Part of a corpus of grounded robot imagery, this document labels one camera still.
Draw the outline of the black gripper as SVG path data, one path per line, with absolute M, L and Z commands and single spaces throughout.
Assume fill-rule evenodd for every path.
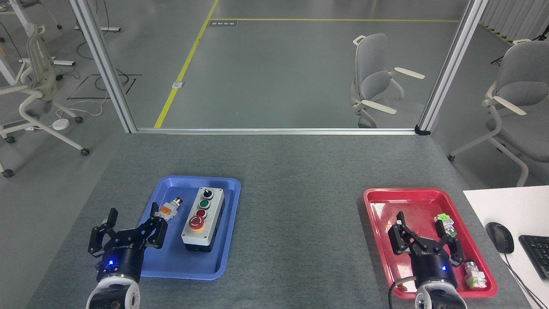
M 410 265 L 412 273 L 416 277 L 414 281 L 416 288 L 427 281 L 440 280 L 457 288 L 457 280 L 451 265 L 458 267 L 465 260 L 461 241 L 447 232 L 443 221 L 435 222 L 435 230 L 440 238 L 435 245 L 435 253 L 441 252 L 443 246 L 447 245 L 450 250 L 449 256 L 448 254 L 440 255 L 424 251 L 422 238 L 406 226 L 403 211 L 397 213 L 396 223 L 388 231 L 388 236 L 394 254 L 400 255 L 410 249 Z
M 98 258 L 96 281 L 108 276 L 123 276 L 139 283 L 145 248 L 160 249 L 166 236 L 168 224 L 161 216 L 150 215 L 149 218 L 130 234 L 115 231 L 118 211 L 110 209 L 104 222 L 93 227 L 90 235 L 88 252 Z M 103 238 L 108 234 L 110 240 L 103 245 Z

